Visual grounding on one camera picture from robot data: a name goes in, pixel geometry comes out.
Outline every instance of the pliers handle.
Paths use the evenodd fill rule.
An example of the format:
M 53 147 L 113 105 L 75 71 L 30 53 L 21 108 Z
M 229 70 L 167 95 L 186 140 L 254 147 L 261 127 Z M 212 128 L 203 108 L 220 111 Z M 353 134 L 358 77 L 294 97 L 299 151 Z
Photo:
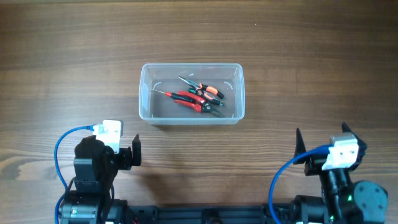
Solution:
M 183 90 L 179 90 L 178 95 L 187 96 L 189 98 L 192 98 L 193 100 L 195 100 L 196 103 L 191 103 L 191 102 L 187 102 L 184 100 L 174 100 L 174 103 L 179 103 L 184 106 L 189 106 L 192 109 L 194 109 L 195 111 L 201 113 L 201 105 L 206 102 L 206 100 L 204 98 L 202 98 L 198 95 L 189 93 L 187 91 L 183 91 Z
M 202 83 L 197 84 L 196 82 L 183 78 L 181 76 L 178 76 L 182 81 L 184 81 L 186 84 L 190 85 L 191 87 L 195 88 L 195 91 L 198 90 L 203 90 L 203 91 L 208 91 L 212 94 L 217 95 L 218 97 L 220 97 L 221 99 L 224 98 L 224 94 L 222 94 L 220 91 L 218 91 L 216 88 L 212 87 L 212 86 L 208 86 Z
M 211 107 L 210 104 L 207 103 L 204 98 L 202 98 L 198 95 L 189 93 L 187 91 L 183 91 L 183 90 L 178 91 L 178 94 L 182 95 L 182 96 L 188 96 L 190 98 L 193 98 L 196 101 L 196 103 L 190 103 L 190 102 L 187 102 L 184 100 L 174 100 L 174 103 L 179 103 L 181 105 L 191 107 L 192 109 L 194 109 L 196 112 L 199 112 L 199 113 L 207 112 L 207 113 L 211 113 L 220 118 L 224 117 L 223 114 L 221 114 L 219 111 L 217 111 L 216 109 Z
M 202 97 L 200 97 L 200 96 L 198 96 L 196 94 L 189 93 L 187 91 L 179 90 L 177 94 L 181 95 L 181 96 L 187 96 L 189 98 L 192 98 L 193 100 L 196 101 L 197 104 L 201 104 L 202 105 L 202 104 L 204 104 L 206 102 L 206 100 L 204 98 L 202 98 Z

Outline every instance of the pliers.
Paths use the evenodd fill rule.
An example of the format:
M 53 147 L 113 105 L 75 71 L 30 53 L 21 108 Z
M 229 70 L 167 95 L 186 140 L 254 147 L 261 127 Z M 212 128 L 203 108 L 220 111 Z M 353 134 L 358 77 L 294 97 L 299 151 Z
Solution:
M 192 88 L 195 88 L 195 91 L 198 90 L 203 90 L 203 91 L 208 91 L 212 94 L 216 94 L 218 97 L 220 97 L 221 99 L 224 98 L 224 94 L 222 94 L 220 91 L 218 91 L 216 88 L 212 87 L 212 86 L 208 86 L 202 83 L 197 84 L 196 82 L 183 78 L 181 76 L 178 76 L 179 78 L 181 78 L 182 81 L 186 82 L 188 85 L 190 85 Z
M 192 98 L 196 103 L 191 103 L 185 100 L 174 100 L 174 103 L 179 103 L 184 106 L 189 106 L 199 113 L 211 113 L 219 118 L 225 117 L 218 110 L 214 109 L 204 98 L 198 95 L 183 90 L 179 90 L 177 94 L 180 96 L 187 96 L 189 98 Z
M 224 106 L 224 102 L 218 100 L 217 98 L 215 98 L 213 95 L 207 93 L 206 91 L 202 91 L 202 90 L 195 91 L 194 88 L 189 88 L 188 92 L 190 92 L 192 94 L 196 94 L 198 96 L 201 96 L 204 99 L 206 99 L 207 102 L 213 103 L 214 105 Z

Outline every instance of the red pliers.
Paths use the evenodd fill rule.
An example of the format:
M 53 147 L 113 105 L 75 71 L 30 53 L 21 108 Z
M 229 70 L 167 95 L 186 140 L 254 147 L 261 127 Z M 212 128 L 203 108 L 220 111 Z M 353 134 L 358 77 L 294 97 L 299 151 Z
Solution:
M 190 103 L 185 100 L 174 100 L 174 103 L 179 103 L 184 106 L 189 106 L 199 113 L 211 113 L 219 118 L 225 117 L 218 110 L 214 109 L 204 98 L 202 98 L 198 95 L 195 95 L 195 94 L 189 93 L 187 91 L 183 91 L 183 90 L 179 90 L 177 94 L 192 98 L 195 101 L 195 103 Z

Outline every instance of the red handle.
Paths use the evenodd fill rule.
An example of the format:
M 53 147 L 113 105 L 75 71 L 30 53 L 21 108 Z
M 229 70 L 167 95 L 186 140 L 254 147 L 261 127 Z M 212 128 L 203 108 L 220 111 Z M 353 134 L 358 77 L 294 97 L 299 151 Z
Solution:
M 189 106 L 192 109 L 194 109 L 195 111 L 201 113 L 201 106 L 199 104 L 190 103 L 190 102 L 183 101 L 183 100 L 174 100 L 174 103 L 179 103 L 179 104 L 182 104 L 184 106 Z
M 189 93 L 187 91 L 179 90 L 177 94 L 190 97 L 190 98 L 194 99 L 196 102 L 198 102 L 200 104 L 204 104 L 206 102 L 206 100 L 203 99 L 202 97 L 200 97 L 198 95 L 195 95 L 195 94 L 192 94 L 192 93 Z

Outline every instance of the black handle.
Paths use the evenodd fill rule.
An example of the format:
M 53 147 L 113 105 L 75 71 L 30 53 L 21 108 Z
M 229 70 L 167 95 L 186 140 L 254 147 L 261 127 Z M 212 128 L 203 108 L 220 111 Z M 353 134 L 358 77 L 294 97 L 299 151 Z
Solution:
M 210 99 L 210 98 L 207 98 L 206 96 L 204 96 L 204 97 L 206 98 L 206 100 L 207 100 L 209 103 L 212 103 L 212 104 L 218 105 L 218 106 L 224 106 L 223 102 L 221 102 L 220 100 L 217 100 L 216 98 Z
M 224 98 L 224 94 L 222 94 L 220 91 L 217 93 L 217 96 L 220 97 L 221 99 Z
M 187 96 L 181 96 L 181 95 L 178 95 L 176 93 L 172 93 L 171 98 L 175 99 L 175 100 L 183 100 L 183 101 L 187 101 L 187 102 L 193 103 L 193 99 L 192 98 L 187 97 Z

